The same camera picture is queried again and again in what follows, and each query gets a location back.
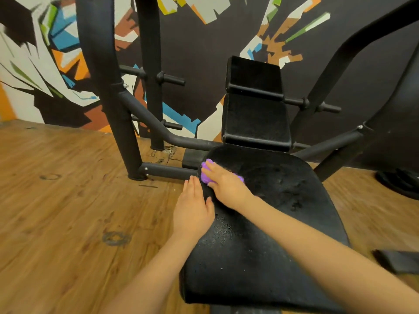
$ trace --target white paint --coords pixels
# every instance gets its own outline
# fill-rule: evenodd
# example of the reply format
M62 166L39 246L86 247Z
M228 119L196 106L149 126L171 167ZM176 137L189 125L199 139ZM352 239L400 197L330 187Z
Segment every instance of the white paint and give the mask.
M90 105L91 103L98 101L99 98L93 94L92 92L76 92L67 87L66 82L61 77L60 71L55 65L54 59L51 57L48 48L44 44L44 40L42 37L41 30L39 28L38 19L43 11L48 7L49 4L43 4L39 6L33 13L32 13L32 20L34 24L34 31L35 31L35 38L36 43L38 44L37 52L34 55L29 56L29 59L35 65L35 67L39 70L39 73L45 78L45 80L51 84L55 90L59 93L64 95L68 100L74 102L82 107Z
M163 4L164 8L166 9L166 12L172 12L178 10L178 4L173 0L160 0Z
M131 0L115 0L115 26L131 8Z
M172 123L177 123L175 120L173 120L171 117L166 116L165 114L163 114L163 119L166 120L167 122L172 122ZM195 135L187 130L185 127L182 128L182 130L175 130L175 129L169 129L167 128L171 133L177 135L177 136L181 136L181 137L188 137L188 138L194 138Z
M133 125L134 125L134 127L136 128L137 133L139 133L139 131L138 131L138 122L137 122L137 121L133 121L133 122L132 122L132 124L133 124Z
M262 44L262 39L259 36L255 36L251 39L251 41L244 47L244 49L240 52L240 57L251 59L249 54L247 53L248 50L251 50L252 52L255 50L255 47L259 44Z
M122 76L122 80L124 81L125 84L128 85L127 90L134 95L134 86L135 86L135 82L137 81L137 76L135 75L129 75L129 74L125 74Z
M208 24L217 19L215 10L218 14L222 13L225 9L230 6L229 0L185 0L186 3L192 7L195 6L198 13L204 19L205 23Z
M115 39L116 40L130 42L130 43L135 41L137 39L137 37L138 37L138 35L134 30L130 31L126 36L119 36L118 34L115 34Z
M26 9L34 9L38 4L49 4L53 0L16 0L22 4Z
M6 68L0 65L0 81L13 87L13 88L20 88L20 89L33 89L32 87L28 86L23 81L14 77Z
M44 80L30 61L30 53L26 44L19 47L5 33L1 32L0 53L2 53L2 55L0 55L0 62L13 76L31 87L39 88L46 93L50 92L48 87L44 84ZM19 75L12 67L12 63L33 82L30 82L25 77Z
M61 60L61 67L64 68L68 65L73 59L77 57L78 54L81 53L81 48L76 48L70 52L63 53L62 60Z
M313 4L312 0L307 0L306 2L301 4L298 8L296 8L294 11L292 11L290 15L288 15L288 17L290 19L301 19L301 16L304 10L310 7L312 4Z
M267 16L268 16L269 13L271 13L273 10L276 9L276 6L275 6L275 4L273 4L273 2L274 2L274 0L269 0L269 2L268 2L268 7L266 8L265 15L263 16L262 25L269 23Z
M219 102L217 104L217 110L198 126L196 137L209 141L214 140L221 131L222 119L223 105Z
M284 67L286 63L290 63L290 58L289 56L285 56L285 57L281 57L280 61L279 61L279 66L280 68Z
M76 4L73 3L73 4L69 4L65 7L61 7L61 10L62 10L62 15L63 15L64 19L68 19L68 18L76 15Z
M67 26L65 28L65 31L70 35L73 35L74 37L78 38L77 21L74 21L69 26Z
M26 92L14 89L6 84L3 89L18 119L44 123L39 109L34 107L34 96Z
M310 24L309 26L307 26L306 27L306 31L311 30L312 28L320 25L321 23L327 21L328 19L330 19L330 13L329 12L326 12L318 20L314 21L312 24Z
M229 0L211 0L211 2L214 6L214 10L217 12L218 15L223 13L230 6Z

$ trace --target black metal post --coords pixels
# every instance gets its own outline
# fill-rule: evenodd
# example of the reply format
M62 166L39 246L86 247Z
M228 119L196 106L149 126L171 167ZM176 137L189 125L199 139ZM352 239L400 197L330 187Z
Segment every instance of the black metal post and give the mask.
M419 44L405 68L394 92L368 121L359 126L364 138L332 152L314 172L321 181L334 174L345 163L360 154L374 140L385 137L391 129L402 126L419 107Z
M102 91L99 96L101 98L102 110L111 126L113 137L128 171L128 177L139 181L147 179L147 176L139 170L143 160L141 159L137 137L133 129L131 111L123 104L117 102L115 94Z
M357 141L359 138L362 138L362 134L360 132L357 130L349 131L292 154L306 161L311 157L319 155L320 153L327 151L330 152L336 150L337 148L344 147L345 145Z
M135 0L137 4L139 34L143 68L147 75L145 92L147 108L159 120L163 120L163 91L156 79L161 72L160 10L157 0ZM150 129L151 148L164 150L163 139Z
M356 32L338 48L307 97L310 105L301 108L291 123L292 141L298 138L302 126L318 110L353 58L375 40L419 20L418 7L419 0L407 1Z
M114 0L76 0L78 35L102 110L128 171L128 177L146 179L131 120L131 112L118 101L124 91L115 54Z

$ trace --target forearm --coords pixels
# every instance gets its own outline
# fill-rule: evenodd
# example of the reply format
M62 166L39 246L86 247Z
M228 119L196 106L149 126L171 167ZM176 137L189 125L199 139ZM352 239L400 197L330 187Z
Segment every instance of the forearm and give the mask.
M103 314L157 313L196 240L173 235Z
M354 250L257 197L239 212L278 242L348 311L418 313L419 295L414 290Z

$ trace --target black pad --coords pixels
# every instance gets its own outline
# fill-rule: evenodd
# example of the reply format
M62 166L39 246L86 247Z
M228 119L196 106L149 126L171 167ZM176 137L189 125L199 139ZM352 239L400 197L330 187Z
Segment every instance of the black pad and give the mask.
M419 274L419 252L375 250L374 258L377 262L394 274Z
M225 143L283 152L291 148L290 122L282 101L227 94L221 131Z
M327 191L300 158L230 144L207 158L243 176L251 192L276 209L349 246ZM204 197L213 198L216 219L181 270L186 303L343 312L273 239L202 186Z
M282 99L281 69L278 65L237 56L227 62L225 89L229 93Z

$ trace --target metal tube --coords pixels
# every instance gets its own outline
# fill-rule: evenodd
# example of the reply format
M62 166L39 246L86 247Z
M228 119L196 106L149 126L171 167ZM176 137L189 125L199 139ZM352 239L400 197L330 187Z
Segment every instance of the metal tube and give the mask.
M150 129L154 130L160 138L177 147L191 148L194 150L209 151L212 148L222 145L220 142L201 140L177 136L171 133L156 117L147 110L135 97L124 90L118 94L121 101L141 122L145 123Z
M375 40L419 20L418 8L419 0L409 0L356 32L339 47L307 97L310 106L300 110L291 123L293 141L298 138L301 128L326 99L353 58Z
M169 128L169 129L174 129L174 130L182 130L183 129L183 126L181 124L173 123L173 122L167 122L164 119L163 119L163 121L161 123L163 123L163 125L166 128Z
M339 148L325 158L314 169L318 178L324 181L374 140L384 138L393 128L404 125L406 118L418 110L419 86L417 84L419 84L419 43L386 104L363 126L359 126L364 138Z
M144 81L147 93L147 108L159 120L163 120L163 91L156 76L161 72L160 10L157 0L135 0L137 5L141 55L147 74ZM150 128L151 148L164 150L163 139Z
M147 74L144 71L144 68L134 68L134 67L129 67L129 66L125 66L125 65L119 65L119 70L123 73L128 73L130 75L137 75L142 79L145 79L147 77Z
M324 101L316 108L316 112L327 111L331 113L340 113L342 111L341 107L328 105Z
M292 148L309 148L310 146L308 144L298 143L294 142L292 145Z
M196 169L186 169L183 167L168 166L156 163L143 163L139 170L144 174L175 179L189 179L191 175L197 176L198 174Z
M320 153L329 152L336 150L337 148L344 147L345 145L357 141L359 138L362 138L362 133L358 132L357 130L349 131L338 135L337 137L315 144L312 147L292 153L292 155L306 161Z
M128 177L144 180L138 171L143 163L131 114L117 99L111 84L121 83L115 53L114 0L76 0L78 35L92 81L98 91Z

